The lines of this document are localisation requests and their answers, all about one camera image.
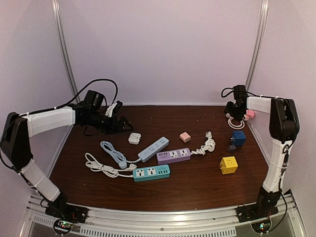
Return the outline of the purple power strip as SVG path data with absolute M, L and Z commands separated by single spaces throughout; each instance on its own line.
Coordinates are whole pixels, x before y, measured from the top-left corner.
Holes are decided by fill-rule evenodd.
M 157 153 L 158 165 L 187 161 L 191 159 L 191 152 L 188 148 Z

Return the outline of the yellow cube socket adapter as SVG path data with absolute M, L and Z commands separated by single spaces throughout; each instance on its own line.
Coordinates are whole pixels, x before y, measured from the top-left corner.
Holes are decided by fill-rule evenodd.
M 220 161 L 219 168 L 223 175 L 235 173 L 238 168 L 235 156 L 223 157 Z

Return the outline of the pink small adapter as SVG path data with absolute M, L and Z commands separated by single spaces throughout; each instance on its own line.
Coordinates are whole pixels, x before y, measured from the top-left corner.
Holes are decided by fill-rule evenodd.
M 191 140 L 191 136 L 190 134 L 188 134 L 187 132 L 183 132 L 179 135 L 179 138 L 184 142 L 184 143 L 187 143 L 187 142 L 190 142 Z

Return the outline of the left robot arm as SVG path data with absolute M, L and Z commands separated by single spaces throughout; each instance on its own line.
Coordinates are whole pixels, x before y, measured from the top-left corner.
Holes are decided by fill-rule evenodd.
M 48 202 L 49 208 L 60 219 L 67 219 L 73 206 L 67 197 L 42 171 L 32 153 L 33 141 L 47 138 L 55 130 L 73 126 L 90 126 L 104 134 L 117 134 L 133 131 L 134 127 L 125 116 L 117 117 L 122 107 L 121 101 L 113 102 L 104 112 L 100 107 L 105 96 L 89 90 L 85 98 L 77 104 L 67 103 L 59 107 L 7 116 L 0 148 L 10 160 L 17 174 Z

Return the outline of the blue cube socket adapter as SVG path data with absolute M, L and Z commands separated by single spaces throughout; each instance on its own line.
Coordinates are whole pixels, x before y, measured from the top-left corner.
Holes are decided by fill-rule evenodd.
M 241 130 L 234 131 L 232 133 L 230 141 L 231 141 L 231 144 L 235 145 L 236 147 L 243 146 L 245 141 L 246 141 L 245 133 L 243 131 L 241 131 Z

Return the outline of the teal power strip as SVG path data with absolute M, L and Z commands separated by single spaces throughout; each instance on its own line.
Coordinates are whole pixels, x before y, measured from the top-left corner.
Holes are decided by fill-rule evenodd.
M 135 182 L 159 180 L 169 178 L 170 173 L 168 164 L 137 168 L 133 170 L 133 179 Z

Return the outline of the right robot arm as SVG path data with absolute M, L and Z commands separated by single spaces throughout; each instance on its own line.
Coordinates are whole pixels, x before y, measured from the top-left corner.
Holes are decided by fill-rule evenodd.
M 253 214 L 258 218 L 265 217 L 277 204 L 282 194 L 282 185 L 288 167 L 291 148 L 300 130 L 295 102 L 292 99 L 255 95 L 248 92 L 245 85 L 226 87 L 234 102 L 226 104 L 224 113 L 238 121 L 243 121 L 247 110 L 262 112 L 270 115 L 269 132 L 272 138 L 272 154 L 267 176 L 260 187 Z

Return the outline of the dark grey small adapter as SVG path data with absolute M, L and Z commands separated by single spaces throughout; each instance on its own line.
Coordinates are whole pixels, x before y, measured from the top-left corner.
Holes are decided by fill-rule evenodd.
M 237 147 L 236 147 L 235 145 L 233 145 L 233 144 L 231 144 L 231 145 L 229 145 L 229 146 L 227 147 L 227 151 L 228 151 L 229 153 L 235 152 L 236 149 L 237 149 Z

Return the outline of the white round travel adapter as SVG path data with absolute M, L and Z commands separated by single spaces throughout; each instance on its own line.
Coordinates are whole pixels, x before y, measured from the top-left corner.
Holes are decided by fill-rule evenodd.
M 141 134 L 132 132 L 128 138 L 129 144 L 138 145 L 141 140 Z

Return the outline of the light blue power strip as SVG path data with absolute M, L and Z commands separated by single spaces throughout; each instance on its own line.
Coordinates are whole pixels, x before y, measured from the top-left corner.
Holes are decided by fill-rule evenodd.
M 162 151 L 166 146 L 168 146 L 169 140 L 166 137 L 161 137 L 150 146 L 145 148 L 138 154 L 138 158 L 141 162 L 146 162 L 152 158 L 156 153 Z

